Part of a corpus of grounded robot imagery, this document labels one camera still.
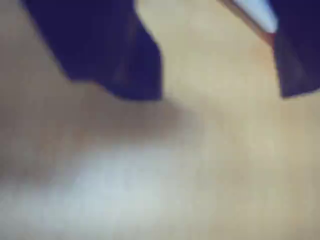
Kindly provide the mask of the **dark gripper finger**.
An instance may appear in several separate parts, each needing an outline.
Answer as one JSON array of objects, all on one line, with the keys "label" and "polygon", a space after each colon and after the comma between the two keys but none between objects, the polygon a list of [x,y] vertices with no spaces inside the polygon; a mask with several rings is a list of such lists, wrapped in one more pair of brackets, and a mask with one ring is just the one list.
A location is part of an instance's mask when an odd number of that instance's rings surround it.
[{"label": "dark gripper finger", "polygon": [[162,56],[132,0],[24,0],[46,45],[73,81],[126,100],[163,96]]},{"label": "dark gripper finger", "polygon": [[320,2],[272,0],[278,20],[274,60],[280,94],[284,98],[320,88]]}]

